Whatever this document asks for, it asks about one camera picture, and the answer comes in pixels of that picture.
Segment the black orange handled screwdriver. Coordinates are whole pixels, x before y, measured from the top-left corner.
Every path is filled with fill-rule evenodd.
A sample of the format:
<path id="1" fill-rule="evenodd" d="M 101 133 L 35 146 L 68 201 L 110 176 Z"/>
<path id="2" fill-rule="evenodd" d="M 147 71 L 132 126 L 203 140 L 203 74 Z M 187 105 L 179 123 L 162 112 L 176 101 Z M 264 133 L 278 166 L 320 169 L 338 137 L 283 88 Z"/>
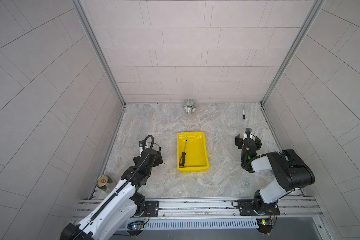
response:
<path id="1" fill-rule="evenodd" d="M 187 142 L 188 142 L 188 140 L 185 141 L 184 150 L 183 150 L 182 155 L 181 155 L 181 158 L 180 158 L 180 160 L 179 160 L 179 167 L 180 167 L 180 168 L 183 168 L 184 165 L 185 165 Z"/>

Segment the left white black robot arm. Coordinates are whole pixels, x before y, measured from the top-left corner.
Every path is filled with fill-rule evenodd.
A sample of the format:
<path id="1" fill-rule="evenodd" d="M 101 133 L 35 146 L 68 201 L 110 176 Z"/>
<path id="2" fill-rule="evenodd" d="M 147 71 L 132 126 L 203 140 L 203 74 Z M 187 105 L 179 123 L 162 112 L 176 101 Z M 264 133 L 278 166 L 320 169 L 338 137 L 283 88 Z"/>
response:
<path id="1" fill-rule="evenodd" d="M 152 168 L 163 163 L 161 147 L 154 150 L 154 145 L 154 141 L 149 146 L 146 140 L 139 142 L 141 152 L 133 158 L 134 165 L 95 210 L 62 230 L 61 240 L 108 240 L 129 218 L 143 213 L 146 198 L 138 190 L 147 183 Z"/>

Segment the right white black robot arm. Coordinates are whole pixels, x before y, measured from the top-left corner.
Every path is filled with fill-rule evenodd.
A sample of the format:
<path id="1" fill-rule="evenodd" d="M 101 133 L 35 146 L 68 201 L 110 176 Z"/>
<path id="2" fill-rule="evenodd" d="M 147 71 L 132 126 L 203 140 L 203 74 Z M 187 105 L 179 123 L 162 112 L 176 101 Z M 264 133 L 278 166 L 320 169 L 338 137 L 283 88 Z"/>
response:
<path id="1" fill-rule="evenodd" d="M 272 171 L 275 178 L 266 187 L 257 190 L 253 200 L 237 200 L 232 204 L 241 216 L 280 214 L 278 201 L 289 193 L 315 183 L 313 171 L 292 149 L 258 155 L 261 140 L 246 128 L 243 137 L 235 137 L 235 145 L 241 150 L 241 167 L 248 173 Z"/>

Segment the yellow plastic bin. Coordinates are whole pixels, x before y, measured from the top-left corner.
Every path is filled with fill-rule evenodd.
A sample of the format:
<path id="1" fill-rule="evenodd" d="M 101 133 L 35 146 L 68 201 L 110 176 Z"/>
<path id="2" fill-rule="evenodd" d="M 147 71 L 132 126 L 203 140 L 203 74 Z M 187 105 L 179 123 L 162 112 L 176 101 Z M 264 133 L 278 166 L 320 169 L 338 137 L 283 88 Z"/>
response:
<path id="1" fill-rule="evenodd" d="M 179 160 L 187 142 L 185 165 L 179 167 Z M 180 173 L 205 172 L 209 168 L 209 160 L 204 132 L 183 132 L 177 134 L 177 169 Z"/>

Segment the ribbed grey ceramic cup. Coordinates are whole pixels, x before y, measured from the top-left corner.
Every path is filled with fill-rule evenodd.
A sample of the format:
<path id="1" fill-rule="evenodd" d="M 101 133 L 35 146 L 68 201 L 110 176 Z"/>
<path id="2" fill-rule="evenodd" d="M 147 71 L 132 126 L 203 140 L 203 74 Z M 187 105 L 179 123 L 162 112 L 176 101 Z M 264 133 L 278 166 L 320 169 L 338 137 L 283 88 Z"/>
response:
<path id="1" fill-rule="evenodd" d="M 188 99 L 184 102 L 184 110 L 190 115 L 196 110 L 196 102 L 192 99 Z"/>

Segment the left green circuit board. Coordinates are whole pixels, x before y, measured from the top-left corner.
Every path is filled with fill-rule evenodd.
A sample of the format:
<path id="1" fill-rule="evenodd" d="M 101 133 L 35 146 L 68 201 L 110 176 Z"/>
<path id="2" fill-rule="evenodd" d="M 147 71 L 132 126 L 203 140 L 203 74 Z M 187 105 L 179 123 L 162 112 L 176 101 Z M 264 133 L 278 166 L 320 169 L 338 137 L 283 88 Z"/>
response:
<path id="1" fill-rule="evenodd" d="M 128 231 L 142 231 L 144 227 L 145 227 L 144 221 L 134 221 L 134 222 L 128 223 L 127 230 Z"/>

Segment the right circuit board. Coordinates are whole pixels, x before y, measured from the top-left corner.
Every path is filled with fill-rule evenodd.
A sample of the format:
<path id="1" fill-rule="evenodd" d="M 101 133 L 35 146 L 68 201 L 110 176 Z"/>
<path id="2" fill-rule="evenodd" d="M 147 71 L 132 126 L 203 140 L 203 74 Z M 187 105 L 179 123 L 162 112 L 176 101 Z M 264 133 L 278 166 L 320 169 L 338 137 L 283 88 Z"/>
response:
<path id="1" fill-rule="evenodd" d="M 256 219 L 259 228 L 257 229 L 262 234 L 269 234 L 273 227 L 273 221 L 270 219 Z"/>

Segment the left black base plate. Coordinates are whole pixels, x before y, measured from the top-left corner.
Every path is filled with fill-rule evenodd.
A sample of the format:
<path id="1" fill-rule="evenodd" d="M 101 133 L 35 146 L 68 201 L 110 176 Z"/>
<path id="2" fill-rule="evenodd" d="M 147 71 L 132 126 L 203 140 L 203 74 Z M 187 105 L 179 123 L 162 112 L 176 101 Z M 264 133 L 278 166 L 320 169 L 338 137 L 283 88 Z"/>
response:
<path id="1" fill-rule="evenodd" d="M 134 214 L 135 218 L 142 217 L 157 217 L 159 211 L 159 201 L 145 201 L 144 203 L 138 203 L 137 211 Z"/>

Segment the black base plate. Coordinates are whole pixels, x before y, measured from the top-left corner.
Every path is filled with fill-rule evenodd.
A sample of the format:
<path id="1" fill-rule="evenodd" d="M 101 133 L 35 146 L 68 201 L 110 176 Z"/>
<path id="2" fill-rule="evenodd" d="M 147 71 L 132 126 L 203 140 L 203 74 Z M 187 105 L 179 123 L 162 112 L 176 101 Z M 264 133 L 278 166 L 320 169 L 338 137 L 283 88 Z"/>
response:
<path id="1" fill-rule="evenodd" d="M 142 217 L 157 217 L 159 211 L 159 201 L 145 201 L 144 203 L 138 203 L 137 211 L 134 214 L 135 218 Z"/>
<path id="2" fill-rule="evenodd" d="M 278 216 L 281 214 L 276 203 L 265 204 L 265 206 L 260 207 L 258 210 L 255 209 L 252 200 L 237 200 L 232 202 L 232 206 L 239 209 L 241 216 Z"/>

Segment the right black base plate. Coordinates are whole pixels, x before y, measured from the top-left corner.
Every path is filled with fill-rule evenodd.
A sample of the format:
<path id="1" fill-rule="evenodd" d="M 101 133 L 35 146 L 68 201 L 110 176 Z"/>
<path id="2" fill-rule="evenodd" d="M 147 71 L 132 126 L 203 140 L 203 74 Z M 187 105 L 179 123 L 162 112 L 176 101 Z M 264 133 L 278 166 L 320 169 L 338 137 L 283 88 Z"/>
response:
<path id="1" fill-rule="evenodd" d="M 278 216 L 281 214 L 276 203 L 265 204 L 265 206 L 260 207 L 258 210 L 255 209 L 252 200 L 237 200 L 232 202 L 232 206 L 239 209 L 241 216 Z"/>

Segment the aluminium mounting rail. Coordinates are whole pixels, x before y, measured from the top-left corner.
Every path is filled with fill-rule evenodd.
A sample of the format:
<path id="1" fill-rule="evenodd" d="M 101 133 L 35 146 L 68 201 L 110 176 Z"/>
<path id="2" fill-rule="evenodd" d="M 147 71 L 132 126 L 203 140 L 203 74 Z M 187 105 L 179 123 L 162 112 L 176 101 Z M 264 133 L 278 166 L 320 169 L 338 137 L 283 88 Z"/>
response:
<path id="1" fill-rule="evenodd" d="M 239 218 L 240 211 L 232 206 L 238 197 L 157 199 L 158 207 L 151 211 L 156 219 Z M 286 196 L 278 201 L 281 217 L 321 216 L 322 210 L 314 197 Z"/>

